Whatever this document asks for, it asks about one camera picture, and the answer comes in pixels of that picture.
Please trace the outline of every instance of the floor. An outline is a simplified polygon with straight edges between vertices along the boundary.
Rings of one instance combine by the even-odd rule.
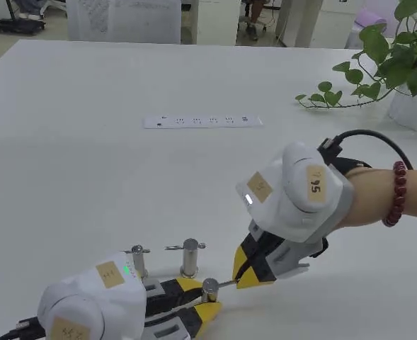
[[[277,21],[278,11],[264,9],[261,21],[267,23],[268,28],[266,33],[261,31],[261,27],[258,28],[259,39],[257,42],[252,42],[246,36],[244,29],[246,24],[241,24],[240,31],[236,38],[236,44],[240,46],[276,46],[275,39],[275,22]],[[46,29],[36,36],[28,37],[23,35],[5,34],[0,33],[0,57],[19,39],[41,39],[41,40],[66,40],[67,39],[67,17],[63,11],[49,8],[46,12]],[[190,14],[189,12],[183,12],[182,17],[182,43],[191,43],[190,36]]]

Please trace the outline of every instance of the paper label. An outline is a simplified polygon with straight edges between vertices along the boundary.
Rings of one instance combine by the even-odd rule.
[[[125,283],[125,279],[119,272],[114,261],[109,261],[103,264],[98,264],[96,270],[100,274],[101,280],[103,280],[104,286],[109,289],[117,285]]]
[[[307,167],[307,198],[311,202],[326,202],[326,169],[322,165]]]
[[[251,177],[248,182],[248,187],[260,203],[265,202],[266,198],[273,192],[273,188],[271,188],[268,182],[260,175],[260,172],[256,172]]]
[[[61,317],[55,317],[51,328],[51,340],[90,340],[90,329]]]

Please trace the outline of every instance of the shoe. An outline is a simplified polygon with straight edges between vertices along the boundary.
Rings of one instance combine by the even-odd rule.
[[[35,20],[35,21],[41,21],[43,20],[42,16],[39,16],[37,14],[29,14],[28,15],[29,20]]]
[[[248,27],[246,27],[246,34],[249,36],[249,39],[252,41],[257,41],[257,28],[255,25],[248,24]]]

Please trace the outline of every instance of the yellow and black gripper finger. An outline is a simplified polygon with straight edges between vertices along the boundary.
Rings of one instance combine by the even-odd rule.
[[[146,317],[170,312],[202,296],[202,283],[192,278],[174,278],[164,282],[146,279],[143,283],[147,292]]]
[[[190,308],[182,308],[160,318],[146,319],[142,339],[195,339],[218,315],[220,302],[202,303]]]
[[[235,253],[232,280],[238,289],[269,285],[276,281],[266,257],[275,251],[284,239],[261,230],[254,221],[250,233]]]

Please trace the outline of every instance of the pink object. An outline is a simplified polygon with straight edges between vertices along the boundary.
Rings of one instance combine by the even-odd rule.
[[[376,25],[377,23],[387,24],[386,19],[383,19],[381,16],[368,11],[366,8],[362,9],[361,12],[358,13],[355,22],[362,27]]]

